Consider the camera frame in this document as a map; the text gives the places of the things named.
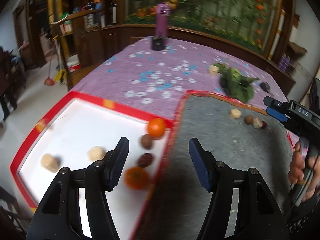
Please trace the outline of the patterned dark sleeve forearm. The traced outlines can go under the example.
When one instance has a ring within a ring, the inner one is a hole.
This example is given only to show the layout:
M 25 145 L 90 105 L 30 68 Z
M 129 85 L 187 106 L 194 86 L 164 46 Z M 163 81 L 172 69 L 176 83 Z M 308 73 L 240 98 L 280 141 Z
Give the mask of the patterned dark sleeve forearm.
M 319 195 L 294 206 L 286 218 L 289 239 L 319 239 Z

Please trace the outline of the person right hand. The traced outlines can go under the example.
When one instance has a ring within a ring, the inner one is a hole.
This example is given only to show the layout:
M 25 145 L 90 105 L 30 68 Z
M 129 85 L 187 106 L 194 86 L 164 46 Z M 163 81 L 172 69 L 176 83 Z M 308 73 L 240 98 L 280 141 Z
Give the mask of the person right hand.
M 309 166 L 313 167 L 313 177 L 310 181 L 309 187 L 302 199 L 302 202 L 309 200 L 319 186 L 319 158 L 309 158 Z M 290 163 L 289 181 L 292 184 L 301 183 L 304 179 L 303 169 L 305 168 L 305 161 L 300 153 L 300 142 L 295 144 L 295 151 L 292 155 L 292 161 Z

